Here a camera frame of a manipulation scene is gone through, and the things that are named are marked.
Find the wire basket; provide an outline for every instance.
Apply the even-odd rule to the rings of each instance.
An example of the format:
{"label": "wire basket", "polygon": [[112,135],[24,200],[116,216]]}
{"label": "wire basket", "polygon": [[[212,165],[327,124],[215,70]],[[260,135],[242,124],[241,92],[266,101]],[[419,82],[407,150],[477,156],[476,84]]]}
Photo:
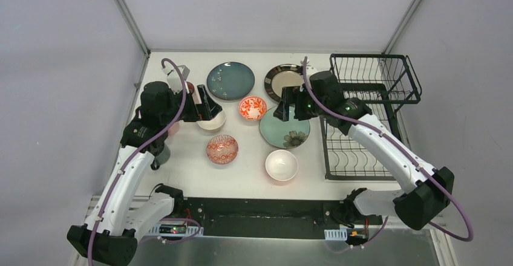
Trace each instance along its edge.
{"label": "wire basket", "polygon": [[[387,129],[401,140],[397,112],[417,104],[422,87],[408,56],[390,54],[332,54],[331,72],[346,98],[369,106]],[[321,118],[326,179],[394,180],[386,168],[358,142],[344,136]]]}

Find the white table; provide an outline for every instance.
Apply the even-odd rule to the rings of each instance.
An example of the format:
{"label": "white table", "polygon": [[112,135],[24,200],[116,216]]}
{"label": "white table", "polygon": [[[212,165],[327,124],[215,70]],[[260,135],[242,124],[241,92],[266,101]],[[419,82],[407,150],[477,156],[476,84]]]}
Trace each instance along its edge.
{"label": "white table", "polygon": [[[223,62],[241,62],[255,74],[255,86],[249,95],[262,97],[272,107],[276,104],[264,90],[264,77],[273,67],[285,63],[299,64],[306,54],[292,53],[152,53],[143,79],[148,82],[166,81],[160,60],[172,59],[186,65],[191,73],[188,81],[205,84],[208,73]],[[308,54],[310,64],[319,71],[329,69],[329,54]],[[328,181],[324,178],[319,119],[310,120],[310,135],[298,148],[290,150],[299,161],[297,176],[288,182],[277,182],[266,173],[264,162],[277,148],[269,145],[260,134],[259,123],[249,123],[238,113],[238,101],[222,101],[213,97],[226,113],[226,124],[220,132],[210,134],[195,123],[180,122],[180,130],[168,138],[171,150],[169,161],[159,170],[147,173],[136,195],[148,195],[158,183],[182,189],[185,196],[206,198],[263,198],[286,200],[342,200],[353,189],[395,190],[394,181]],[[233,136],[239,145],[237,158],[227,165],[212,163],[206,156],[206,145],[215,135]]]}

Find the white bowl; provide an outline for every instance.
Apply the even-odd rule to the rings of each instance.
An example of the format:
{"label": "white bowl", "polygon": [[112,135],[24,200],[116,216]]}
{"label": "white bowl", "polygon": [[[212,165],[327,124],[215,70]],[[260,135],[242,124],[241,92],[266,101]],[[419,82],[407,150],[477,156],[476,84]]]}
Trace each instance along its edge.
{"label": "white bowl", "polygon": [[286,150],[271,152],[266,158],[267,173],[278,181],[291,180],[298,173],[298,160]]}
{"label": "white bowl", "polygon": [[198,122],[196,122],[196,124],[198,124],[198,126],[204,130],[207,130],[210,132],[216,132],[216,131],[219,131],[223,127],[225,121],[226,121],[226,114],[224,113],[224,111],[221,111],[212,120],[198,121]]}

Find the gray floor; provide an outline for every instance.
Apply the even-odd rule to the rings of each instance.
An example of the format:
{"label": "gray floor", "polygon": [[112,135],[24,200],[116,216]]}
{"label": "gray floor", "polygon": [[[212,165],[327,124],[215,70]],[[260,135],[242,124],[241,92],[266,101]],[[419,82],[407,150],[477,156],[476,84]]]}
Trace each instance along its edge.
{"label": "gray floor", "polygon": [[429,231],[384,230],[364,250],[343,242],[292,239],[197,238],[183,244],[143,242],[130,266],[439,265]]}

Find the plate with flower design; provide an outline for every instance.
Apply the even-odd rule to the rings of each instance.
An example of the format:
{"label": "plate with flower design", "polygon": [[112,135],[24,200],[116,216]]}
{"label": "plate with flower design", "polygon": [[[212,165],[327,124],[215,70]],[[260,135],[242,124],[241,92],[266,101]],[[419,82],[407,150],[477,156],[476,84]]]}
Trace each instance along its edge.
{"label": "plate with flower design", "polygon": [[310,122],[294,119],[294,108],[289,108],[289,121],[282,122],[273,116],[276,107],[270,108],[260,120],[260,133],[272,146],[292,149],[303,144],[310,134]]}
{"label": "plate with flower design", "polygon": [[207,87],[221,100],[239,100],[255,85],[255,75],[245,64],[225,62],[216,66],[207,77]]}

